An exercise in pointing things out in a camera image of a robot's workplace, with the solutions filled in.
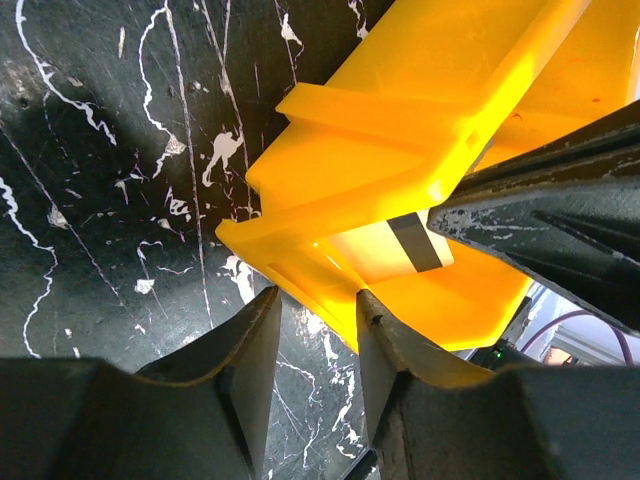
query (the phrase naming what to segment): cable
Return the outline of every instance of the cable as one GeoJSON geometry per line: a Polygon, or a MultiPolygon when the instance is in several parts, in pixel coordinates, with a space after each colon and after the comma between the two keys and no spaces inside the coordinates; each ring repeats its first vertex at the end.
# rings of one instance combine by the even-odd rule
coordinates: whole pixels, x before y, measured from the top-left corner
{"type": "Polygon", "coordinates": [[[609,325],[609,326],[611,327],[611,330],[613,330],[614,335],[618,339],[618,343],[620,344],[620,350],[622,350],[622,356],[624,357],[624,362],[629,366],[633,366],[635,362],[633,361],[633,355],[631,354],[631,349],[629,348],[629,342],[627,342],[627,339],[624,336],[624,333],[622,333],[619,328],[614,327],[613,325],[609,325]]]}
{"type": "Polygon", "coordinates": [[[558,318],[556,318],[555,320],[550,321],[544,327],[542,327],[540,330],[538,330],[536,333],[534,333],[534,335],[529,339],[529,341],[527,341],[527,343],[524,344],[524,347],[522,347],[522,350],[520,350],[520,351],[522,353],[526,353],[526,351],[531,348],[531,346],[536,342],[536,340],[538,340],[547,330],[549,330],[550,328],[555,327],[559,323],[562,323],[565,320],[569,320],[570,318],[582,317],[582,316],[585,316],[585,315],[588,315],[590,317],[592,316],[592,314],[590,312],[587,312],[586,310],[575,310],[573,312],[569,312],[569,313],[565,313],[564,315],[560,315],[558,318]]]}
{"type": "MultiPolygon", "coordinates": [[[[531,346],[547,330],[555,327],[556,325],[558,325],[559,323],[564,322],[565,320],[569,320],[570,318],[574,318],[574,317],[582,317],[582,316],[593,316],[593,315],[590,312],[586,311],[586,310],[575,310],[573,312],[568,312],[568,313],[565,313],[563,315],[560,315],[558,318],[556,318],[555,320],[552,320],[551,322],[546,324],[544,327],[542,327],[540,330],[538,330],[527,341],[527,343],[524,344],[524,347],[522,347],[521,352],[522,353],[526,353],[526,351],[529,350],[531,348],[531,346]]],[[[629,366],[633,366],[635,364],[635,362],[633,360],[633,355],[631,353],[631,349],[629,348],[629,343],[627,342],[627,339],[625,338],[624,334],[618,328],[614,327],[613,325],[609,325],[609,327],[611,328],[611,330],[613,331],[614,335],[616,336],[616,340],[618,340],[618,344],[620,345],[620,350],[622,350],[622,357],[624,358],[624,362],[629,366]]]]}

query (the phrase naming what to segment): scuffed surface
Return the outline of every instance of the scuffed surface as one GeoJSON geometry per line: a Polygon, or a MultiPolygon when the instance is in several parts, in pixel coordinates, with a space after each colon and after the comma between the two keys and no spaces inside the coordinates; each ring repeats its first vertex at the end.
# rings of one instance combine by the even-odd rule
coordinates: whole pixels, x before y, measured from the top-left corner
{"type": "MultiPolygon", "coordinates": [[[[244,175],[276,105],[390,4],[0,2],[0,356],[134,371],[253,298],[266,280],[215,227],[260,215],[244,175]]],[[[264,478],[337,478],[360,453],[357,365],[286,297],[264,478]]]]}

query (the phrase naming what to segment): yellow plastic bin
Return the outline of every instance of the yellow plastic bin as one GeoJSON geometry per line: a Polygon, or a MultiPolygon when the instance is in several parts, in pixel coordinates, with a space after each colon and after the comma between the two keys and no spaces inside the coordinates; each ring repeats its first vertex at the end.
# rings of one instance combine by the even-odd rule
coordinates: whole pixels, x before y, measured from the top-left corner
{"type": "Polygon", "coordinates": [[[444,348],[494,343],[526,276],[449,242],[452,265],[367,283],[335,240],[441,203],[488,144],[479,168],[635,96],[640,2],[614,3],[397,0],[326,86],[279,105],[291,125],[247,173],[262,217],[218,237],[354,350],[362,288],[444,348]]]}

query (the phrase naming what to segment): black stripe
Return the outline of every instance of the black stripe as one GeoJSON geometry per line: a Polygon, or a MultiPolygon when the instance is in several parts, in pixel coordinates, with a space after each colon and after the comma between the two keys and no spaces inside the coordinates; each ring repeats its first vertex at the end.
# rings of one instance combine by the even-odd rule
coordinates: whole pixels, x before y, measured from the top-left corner
{"type": "Polygon", "coordinates": [[[392,218],[387,220],[387,223],[417,272],[442,267],[440,257],[433,248],[417,213],[392,218]]]}

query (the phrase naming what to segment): yellow plastic object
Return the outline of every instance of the yellow plastic object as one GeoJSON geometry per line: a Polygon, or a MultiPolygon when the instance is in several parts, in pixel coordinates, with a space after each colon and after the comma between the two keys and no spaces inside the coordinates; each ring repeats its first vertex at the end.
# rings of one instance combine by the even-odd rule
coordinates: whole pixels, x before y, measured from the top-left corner
{"type": "Polygon", "coordinates": [[[218,237],[354,350],[362,288],[447,349],[494,343],[526,276],[450,242],[453,265],[367,285],[328,239],[441,203],[491,139],[480,168],[623,106],[640,2],[615,3],[397,0],[326,86],[279,105],[291,125],[247,173],[263,215],[218,237]]]}

